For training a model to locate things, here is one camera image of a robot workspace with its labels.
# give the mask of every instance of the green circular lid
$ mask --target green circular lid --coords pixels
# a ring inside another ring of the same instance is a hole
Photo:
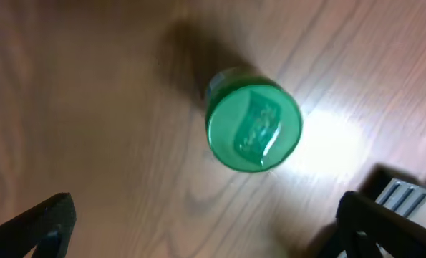
[[[280,164],[299,142],[302,119],[292,97],[272,85],[231,92],[211,112],[208,142],[226,166],[245,172]]]

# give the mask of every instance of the wooden table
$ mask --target wooden table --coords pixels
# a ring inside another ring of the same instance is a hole
[[[304,114],[268,173],[205,138],[239,62]],[[292,257],[376,162],[425,176],[426,0],[0,0],[0,224],[71,192],[68,257]]]

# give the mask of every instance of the green container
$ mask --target green container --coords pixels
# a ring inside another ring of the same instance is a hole
[[[208,86],[206,101],[209,145],[229,168],[267,171],[283,162],[300,140],[297,103],[255,70],[235,67],[220,72]]]

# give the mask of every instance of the green object at edge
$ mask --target green object at edge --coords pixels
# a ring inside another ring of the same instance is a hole
[[[262,172],[284,161],[301,137],[295,100],[272,80],[236,70],[213,78],[205,119],[211,150],[237,171]]]

